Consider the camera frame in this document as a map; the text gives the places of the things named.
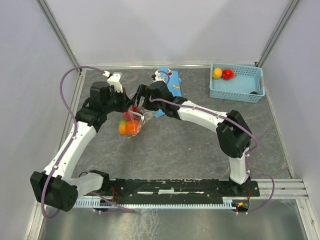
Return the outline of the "orange fruit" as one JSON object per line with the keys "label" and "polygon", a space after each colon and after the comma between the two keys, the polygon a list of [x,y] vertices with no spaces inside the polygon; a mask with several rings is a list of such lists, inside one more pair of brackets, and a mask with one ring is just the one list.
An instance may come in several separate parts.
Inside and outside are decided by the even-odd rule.
{"label": "orange fruit", "polygon": [[139,121],[127,121],[125,128],[128,135],[135,135],[139,131]]}

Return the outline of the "red apple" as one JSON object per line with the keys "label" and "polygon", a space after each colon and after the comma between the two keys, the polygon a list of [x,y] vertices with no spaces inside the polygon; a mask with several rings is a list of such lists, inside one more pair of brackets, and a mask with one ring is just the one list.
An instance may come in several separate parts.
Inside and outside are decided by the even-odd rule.
{"label": "red apple", "polygon": [[139,112],[138,107],[131,106],[128,111],[122,113],[122,117],[126,121],[139,120],[141,118],[141,114]]}

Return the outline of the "small yellow fruit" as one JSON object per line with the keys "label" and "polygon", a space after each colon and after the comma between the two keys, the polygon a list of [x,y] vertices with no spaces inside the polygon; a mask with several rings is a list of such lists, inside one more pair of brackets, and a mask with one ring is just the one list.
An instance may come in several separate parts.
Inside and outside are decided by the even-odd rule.
{"label": "small yellow fruit", "polygon": [[222,74],[223,74],[223,71],[221,68],[214,68],[212,70],[212,78],[217,80],[217,79],[220,79],[222,77]]}

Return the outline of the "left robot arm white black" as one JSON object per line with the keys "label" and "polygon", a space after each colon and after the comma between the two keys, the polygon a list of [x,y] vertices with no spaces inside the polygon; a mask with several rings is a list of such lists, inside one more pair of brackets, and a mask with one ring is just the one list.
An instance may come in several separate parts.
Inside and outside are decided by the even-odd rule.
{"label": "left robot arm white black", "polygon": [[89,142],[95,137],[112,112],[123,113],[131,100],[121,83],[116,80],[98,81],[90,88],[90,96],[75,115],[75,123],[61,149],[42,172],[35,171],[30,183],[41,204],[60,211],[70,211],[79,197],[96,191],[106,195],[111,190],[109,174],[91,170],[82,177],[73,178],[77,162]]}

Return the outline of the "clear zip top bag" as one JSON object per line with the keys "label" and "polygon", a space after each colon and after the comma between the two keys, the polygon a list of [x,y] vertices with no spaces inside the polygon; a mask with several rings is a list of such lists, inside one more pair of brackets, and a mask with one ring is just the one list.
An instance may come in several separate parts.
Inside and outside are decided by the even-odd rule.
{"label": "clear zip top bag", "polygon": [[144,97],[135,102],[128,111],[121,114],[118,124],[118,133],[128,138],[136,136],[143,126],[156,116],[157,111],[147,110],[143,107]]}

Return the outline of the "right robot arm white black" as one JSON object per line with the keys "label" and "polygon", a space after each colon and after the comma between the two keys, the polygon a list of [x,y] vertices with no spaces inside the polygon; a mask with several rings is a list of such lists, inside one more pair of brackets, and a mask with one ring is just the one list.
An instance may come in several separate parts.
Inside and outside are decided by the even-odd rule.
{"label": "right robot arm white black", "polygon": [[191,122],[214,132],[220,149],[229,159],[231,193],[240,196],[247,191],[249,172],[246,156],[253,136],[238,111],[220,112],[201,107],[182,96],[174,96],[163,81],[155,81],[149,86],[139,85],[131,99],[136,106],[142,101],[145,110],[161,110],[167,117]]}

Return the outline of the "green orange mango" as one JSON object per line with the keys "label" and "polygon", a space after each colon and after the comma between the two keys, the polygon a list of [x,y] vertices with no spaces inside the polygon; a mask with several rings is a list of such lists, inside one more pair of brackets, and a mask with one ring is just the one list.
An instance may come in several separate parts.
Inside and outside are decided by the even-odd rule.
{"label": "green orange mango", "polygon": [[127,123],[126,121],[121,121],[121,122],[119,123],[118,133],[119,133],[120,135],[123,135],[123,136],[127,135],[126,123]]}

